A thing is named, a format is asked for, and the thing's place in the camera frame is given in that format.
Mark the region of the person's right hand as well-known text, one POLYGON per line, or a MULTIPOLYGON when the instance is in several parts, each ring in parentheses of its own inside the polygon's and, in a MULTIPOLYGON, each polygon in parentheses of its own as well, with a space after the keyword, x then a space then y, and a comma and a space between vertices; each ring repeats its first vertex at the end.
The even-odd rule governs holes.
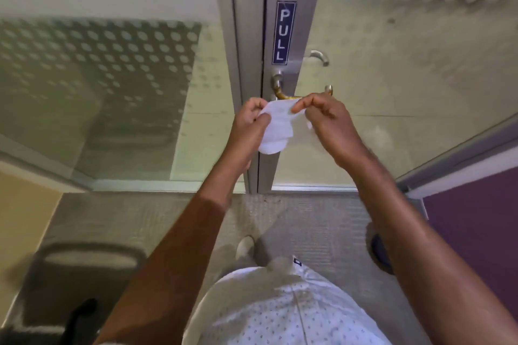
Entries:
POLYGON ((312 93, 301 99, 292 108, 298 113, 308 106, 333 106, 336 119, 308 119, 324 149, 343 169, 351 170, 370 151, 357 132, 345 105, 328 93, 312 93))

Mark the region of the person's left hand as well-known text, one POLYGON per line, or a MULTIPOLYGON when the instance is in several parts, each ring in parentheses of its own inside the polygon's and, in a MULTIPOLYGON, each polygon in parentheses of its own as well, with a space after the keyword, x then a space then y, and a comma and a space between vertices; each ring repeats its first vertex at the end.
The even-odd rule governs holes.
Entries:
POLYGON ((256 123, 255 119, 267 105, 267 100, 250 98, 234 118, 222 159, 239 173, 249 168, 253 156, 258 152, 269 123, 256 123))

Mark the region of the white wipe cloth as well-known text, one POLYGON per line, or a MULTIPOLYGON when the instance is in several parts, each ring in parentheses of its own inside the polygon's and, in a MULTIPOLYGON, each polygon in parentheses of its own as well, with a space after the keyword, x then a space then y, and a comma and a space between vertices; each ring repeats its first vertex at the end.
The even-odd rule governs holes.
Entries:
POLYGON ((277 154, 287 146, 318 143, 311 122, 305 116, 305 109, 293 113, 298 100, 275 100, 264 108, 271 114, 258 151, 261 154, 277 154))

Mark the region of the person's left forearm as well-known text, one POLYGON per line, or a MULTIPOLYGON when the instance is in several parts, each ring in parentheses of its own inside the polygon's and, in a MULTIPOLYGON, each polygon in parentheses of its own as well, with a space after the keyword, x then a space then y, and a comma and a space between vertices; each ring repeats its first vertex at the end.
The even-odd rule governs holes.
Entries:
POLYGON ((181 345, 231 195, 255 148, 228 145, 133 276, 94 345, 181 345))

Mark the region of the person's right forearm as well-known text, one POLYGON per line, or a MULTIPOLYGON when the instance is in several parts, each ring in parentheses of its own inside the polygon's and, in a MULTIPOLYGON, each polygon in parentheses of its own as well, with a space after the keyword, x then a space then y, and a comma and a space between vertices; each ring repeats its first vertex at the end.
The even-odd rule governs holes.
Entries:
POLYGON ((434 345, 518 345, 518 323, 364 146, 336 162, 353 178, 392 270, 434 345))

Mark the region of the blue door sign sticker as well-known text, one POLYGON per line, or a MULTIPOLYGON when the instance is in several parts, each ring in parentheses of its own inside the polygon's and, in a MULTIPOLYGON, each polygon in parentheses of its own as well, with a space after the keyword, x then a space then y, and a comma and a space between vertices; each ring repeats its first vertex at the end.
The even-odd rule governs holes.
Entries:
POLYGON ((288 64, 296 8, 296 1, 277 1, 272 65, 288 64))

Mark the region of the white shoe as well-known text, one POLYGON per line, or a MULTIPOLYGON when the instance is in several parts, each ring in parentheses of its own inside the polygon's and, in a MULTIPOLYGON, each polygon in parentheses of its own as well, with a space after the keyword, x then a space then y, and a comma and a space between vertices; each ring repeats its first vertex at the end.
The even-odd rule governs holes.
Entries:
POLYGON ((255 239, 251 235, 243 237, 236 248, 235 260, 255 261, 255 239))

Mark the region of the beige trousers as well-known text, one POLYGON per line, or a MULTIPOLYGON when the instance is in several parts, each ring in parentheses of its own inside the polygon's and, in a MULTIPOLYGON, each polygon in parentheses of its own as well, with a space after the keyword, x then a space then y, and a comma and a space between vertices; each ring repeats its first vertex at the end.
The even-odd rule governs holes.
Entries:
POLYGON ((217 281, 231 275, 236 271, 261 270, 274 275, 289 275, 292 273, 295 256, 276 257, 269 261, 265 266, 261 266, 249 255, 234 260, 233 263, 225 267, 217 277, 217 281))

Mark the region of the dark round floor object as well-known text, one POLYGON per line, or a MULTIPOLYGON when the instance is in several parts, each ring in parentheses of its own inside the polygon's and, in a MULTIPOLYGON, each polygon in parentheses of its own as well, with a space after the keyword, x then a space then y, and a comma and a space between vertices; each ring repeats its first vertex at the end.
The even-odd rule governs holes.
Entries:
POLYGON ((366 227, 366 247, 372 262, 383 272, 394 276, 389 255, 373 222, 366 227))

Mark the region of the frosted glass side panel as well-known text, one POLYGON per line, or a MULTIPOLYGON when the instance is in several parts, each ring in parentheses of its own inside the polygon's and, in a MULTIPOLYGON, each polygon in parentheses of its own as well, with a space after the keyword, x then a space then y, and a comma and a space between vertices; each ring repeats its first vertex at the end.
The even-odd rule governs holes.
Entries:
POLYGON ((194 192, 242 105, 233 0, 0 0, 0 170, 194 192))

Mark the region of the white dotted shirt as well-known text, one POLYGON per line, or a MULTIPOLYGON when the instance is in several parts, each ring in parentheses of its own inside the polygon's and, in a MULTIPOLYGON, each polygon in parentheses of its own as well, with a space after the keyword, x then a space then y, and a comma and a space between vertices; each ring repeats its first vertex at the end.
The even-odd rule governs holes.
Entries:
POLYGON ((345 291, 296 257, 234 270, 204 295, 182 345, 391 345, 345 291))

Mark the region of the glass door with metal frame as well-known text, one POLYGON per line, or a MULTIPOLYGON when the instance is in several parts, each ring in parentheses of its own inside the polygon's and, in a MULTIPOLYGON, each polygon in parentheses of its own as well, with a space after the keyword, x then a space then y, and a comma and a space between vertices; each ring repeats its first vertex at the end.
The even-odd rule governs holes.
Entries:
POLYGON ((325 89, 403 191, 468 168, 518 166, 518 0, 280 0, 297 8, 287 65, 272 65, 279 0, 234 0, 243 97, 325 89), (326 53, 302 61, 306 51, 326 53))

